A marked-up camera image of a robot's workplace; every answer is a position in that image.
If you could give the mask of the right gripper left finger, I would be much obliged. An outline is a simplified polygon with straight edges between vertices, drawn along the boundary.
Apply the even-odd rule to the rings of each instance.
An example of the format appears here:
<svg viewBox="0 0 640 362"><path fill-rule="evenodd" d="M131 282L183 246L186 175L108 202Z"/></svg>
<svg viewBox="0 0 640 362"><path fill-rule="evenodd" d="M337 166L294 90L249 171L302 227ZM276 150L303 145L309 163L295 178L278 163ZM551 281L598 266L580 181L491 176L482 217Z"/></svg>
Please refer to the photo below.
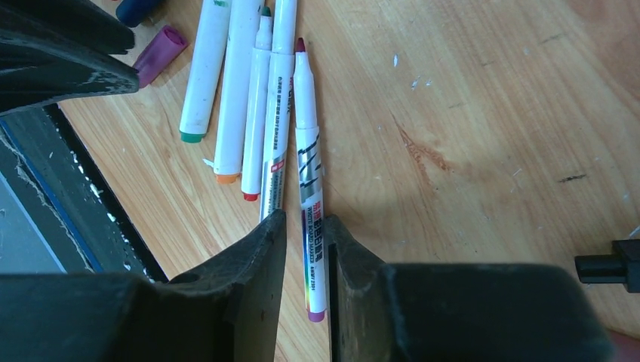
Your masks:
<svg viewBox="0 0 640 362"><path fill-rule="evenodd" d="M271 361L287 217L167 283L133 273L2 275L3 361Z"/></svg>

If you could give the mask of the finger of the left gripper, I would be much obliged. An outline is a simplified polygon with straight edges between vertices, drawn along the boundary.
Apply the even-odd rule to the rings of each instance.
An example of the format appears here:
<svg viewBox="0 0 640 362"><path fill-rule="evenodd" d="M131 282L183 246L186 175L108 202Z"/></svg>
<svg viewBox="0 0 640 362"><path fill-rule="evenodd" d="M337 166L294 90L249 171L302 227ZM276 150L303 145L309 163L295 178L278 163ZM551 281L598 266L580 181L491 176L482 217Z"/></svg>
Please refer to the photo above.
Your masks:
<svg viewBox="0 0 640 362"><path fill-rule="evenodd" d="M133 31L93 2L3 1L1 114L137 92L137 70L115 58L134 45Z"/></svg>

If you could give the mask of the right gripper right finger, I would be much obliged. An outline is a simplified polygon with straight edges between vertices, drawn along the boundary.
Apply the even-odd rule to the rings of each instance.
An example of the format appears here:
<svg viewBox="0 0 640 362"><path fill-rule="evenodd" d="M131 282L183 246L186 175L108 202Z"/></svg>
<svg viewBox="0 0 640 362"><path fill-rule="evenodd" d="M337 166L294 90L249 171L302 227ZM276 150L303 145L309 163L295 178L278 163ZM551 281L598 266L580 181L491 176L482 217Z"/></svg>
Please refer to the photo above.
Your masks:
<svg viewBox="0 0 640 362"><path fill-rule="evenodd" d="M325 220L334 361L609 361L575 280L538 264L388 263Z"/></svg>

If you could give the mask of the white marker dark green cap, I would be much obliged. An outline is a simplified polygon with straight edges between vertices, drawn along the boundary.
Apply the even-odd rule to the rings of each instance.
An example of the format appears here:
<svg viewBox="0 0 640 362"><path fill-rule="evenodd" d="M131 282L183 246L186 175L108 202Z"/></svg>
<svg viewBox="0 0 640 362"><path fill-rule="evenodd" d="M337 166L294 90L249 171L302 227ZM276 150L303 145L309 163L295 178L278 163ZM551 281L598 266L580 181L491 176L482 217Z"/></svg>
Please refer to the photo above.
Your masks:
<svg viewBox="0 0 640 362"><path fill-rule="evenodd" d="M199 143L208 131L229 31L231 1L205 0L199 17L180 119L180 139Z"/></svg>

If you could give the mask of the white marker orange cap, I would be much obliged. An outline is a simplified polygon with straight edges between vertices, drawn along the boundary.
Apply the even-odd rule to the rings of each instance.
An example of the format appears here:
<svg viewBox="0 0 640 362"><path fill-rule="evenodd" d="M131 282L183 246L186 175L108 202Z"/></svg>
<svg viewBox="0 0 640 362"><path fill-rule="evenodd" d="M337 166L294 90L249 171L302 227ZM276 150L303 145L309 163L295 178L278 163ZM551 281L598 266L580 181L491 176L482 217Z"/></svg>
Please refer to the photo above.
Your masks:
<svg viewBox="0 0 640 362"><path fill-rule="evenodd" d="M214 174L219 184L235 182L242 169L251 55L263 6L264 2L257 0L231 4L214 151Z"/></svg>

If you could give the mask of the white marker navy cap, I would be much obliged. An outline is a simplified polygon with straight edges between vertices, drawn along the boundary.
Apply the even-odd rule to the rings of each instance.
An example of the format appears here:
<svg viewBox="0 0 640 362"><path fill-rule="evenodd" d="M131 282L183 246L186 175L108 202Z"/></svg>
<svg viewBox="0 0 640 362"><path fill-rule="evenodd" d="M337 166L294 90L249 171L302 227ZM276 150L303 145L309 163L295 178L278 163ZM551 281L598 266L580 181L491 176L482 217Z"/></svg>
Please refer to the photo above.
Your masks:
<svg viewBox="0 0 640 362"><path fill-rule="evenodd" d="M291 119L297 0L275 2L266 102L260 218L282 208Z"/></svg>

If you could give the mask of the white marker red tip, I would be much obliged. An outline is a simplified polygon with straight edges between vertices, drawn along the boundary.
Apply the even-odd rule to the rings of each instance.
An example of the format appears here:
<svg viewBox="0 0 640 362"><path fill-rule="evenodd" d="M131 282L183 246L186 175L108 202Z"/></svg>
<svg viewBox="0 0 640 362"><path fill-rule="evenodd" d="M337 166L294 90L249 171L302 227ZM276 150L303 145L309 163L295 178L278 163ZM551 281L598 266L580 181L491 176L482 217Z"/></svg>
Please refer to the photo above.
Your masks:
<svg viewBox="0 0 640 362"><path fill-rule="evenodd" d="M266 127L266 99L272 48L272 12L260 10L260 22L251 55L241 192L246 201L261 193L263 144Z"/></svg>

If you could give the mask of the black marker cap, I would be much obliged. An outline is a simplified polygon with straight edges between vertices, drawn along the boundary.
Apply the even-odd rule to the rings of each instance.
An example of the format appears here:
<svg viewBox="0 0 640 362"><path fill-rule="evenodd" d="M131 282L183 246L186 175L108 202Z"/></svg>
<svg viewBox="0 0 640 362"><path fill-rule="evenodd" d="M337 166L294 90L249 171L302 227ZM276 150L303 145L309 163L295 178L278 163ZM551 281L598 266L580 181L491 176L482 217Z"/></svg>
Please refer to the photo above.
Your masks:
<svg viewBox="0 0 640 362"><path fill-rule="evenodd" d="M639 239L612 241L612 252L575 256L577 276L583 284L622 284L639 293Z"/></svg>

